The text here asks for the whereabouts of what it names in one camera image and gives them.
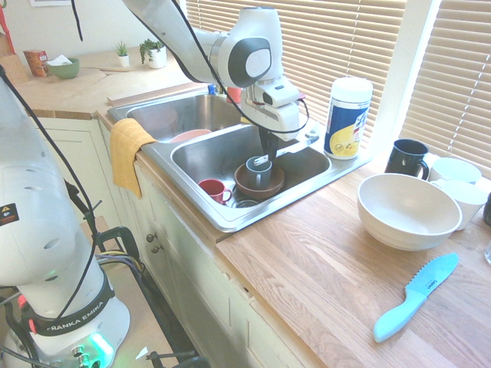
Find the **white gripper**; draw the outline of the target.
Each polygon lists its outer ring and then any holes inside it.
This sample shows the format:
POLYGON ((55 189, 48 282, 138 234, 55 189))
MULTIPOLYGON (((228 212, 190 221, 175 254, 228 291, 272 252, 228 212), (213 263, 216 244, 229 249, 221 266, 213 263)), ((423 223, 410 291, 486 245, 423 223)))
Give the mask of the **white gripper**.
POLYGON ((250 100, 241 101, 242 112, 259 128, 259 139, 263 154, 269 156, 269 160, 276 158, 279 138, 284 141, 293 140, 298 135, 300 128, 299 108, 297 103, 287 103, 281 107, 269 105, 252 105, 250 100))

